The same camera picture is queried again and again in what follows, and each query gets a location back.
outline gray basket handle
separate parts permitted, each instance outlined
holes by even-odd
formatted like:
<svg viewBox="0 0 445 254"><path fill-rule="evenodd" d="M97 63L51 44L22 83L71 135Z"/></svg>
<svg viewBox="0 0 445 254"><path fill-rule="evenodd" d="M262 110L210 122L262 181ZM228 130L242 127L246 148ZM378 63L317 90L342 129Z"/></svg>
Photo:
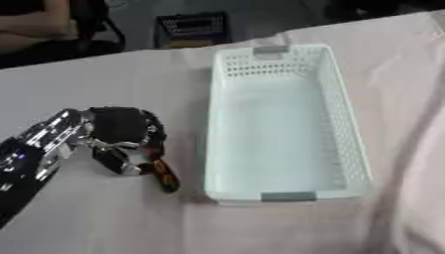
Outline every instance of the gray basket handle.
<svg viewBox="0 0 445 254"><path fill-rule="evenodd" d="M262 202L304 202L317 200L315 192L262 193Z"/></svg>
<svg viewBox="0 0 445 254"><path fill-rule="evenodd" d="M288 46L265 46L253 48L252 54L258 60L281 60L289 52Z"/></svg>

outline white plastic basket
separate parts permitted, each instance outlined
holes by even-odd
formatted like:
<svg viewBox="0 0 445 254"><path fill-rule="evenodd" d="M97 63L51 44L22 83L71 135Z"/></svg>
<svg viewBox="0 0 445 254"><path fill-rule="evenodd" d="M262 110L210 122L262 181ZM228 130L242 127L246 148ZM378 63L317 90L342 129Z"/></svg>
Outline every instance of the white plastic basket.
<svg viewBox="0 0 445 254"><path fill-rule="evenodd" d="M371 174L331 49L222 50L214 64L205 190L219 202L358 196Z"/></svg>

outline person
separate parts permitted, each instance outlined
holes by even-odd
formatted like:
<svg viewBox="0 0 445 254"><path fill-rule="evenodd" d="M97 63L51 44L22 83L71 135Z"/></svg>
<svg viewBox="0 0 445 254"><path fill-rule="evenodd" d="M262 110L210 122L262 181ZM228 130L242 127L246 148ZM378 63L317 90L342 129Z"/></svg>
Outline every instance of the person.
<svg viewBox="0 0 445 254"><path fill-rule="evenodd" d="M0 68L74 56L70 0L0 1Z"/></svg>

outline white tablecloth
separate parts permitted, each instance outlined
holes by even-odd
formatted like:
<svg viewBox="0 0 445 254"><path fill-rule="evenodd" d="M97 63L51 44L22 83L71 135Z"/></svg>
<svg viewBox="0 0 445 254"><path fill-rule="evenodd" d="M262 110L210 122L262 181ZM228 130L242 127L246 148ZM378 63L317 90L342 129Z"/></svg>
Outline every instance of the white tablecloth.
<svg viewBox="0 0 445 254"><path fill-rule="evenodd" d="M181 193L167 196L150 177L113 176L80 151L0 231L0 253L345 254L393 246L430 253L431 243L445 247L443 15L0 71L1 139L65 107L142 107L166 124L167 160L184 181ZM333 48L368 148L374 191L315 203L218 206L203 196L196 159L213 55L224 47L291 43Z"/></svg>

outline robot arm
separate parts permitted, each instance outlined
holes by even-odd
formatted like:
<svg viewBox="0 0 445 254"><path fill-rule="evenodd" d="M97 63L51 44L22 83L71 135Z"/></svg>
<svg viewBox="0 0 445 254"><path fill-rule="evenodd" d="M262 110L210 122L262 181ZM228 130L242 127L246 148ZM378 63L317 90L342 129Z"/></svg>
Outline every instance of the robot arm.
<svg viewBox="0 0 445 254"><path fill-rule="evenodd" d="M162 160L167 135L152 113L136 108L65 109L0 144L0 228L16 215L79 147L119 175L153 174L162 190L175 192L178 178ZM144 155L131 163L126 152Z"/></svg>

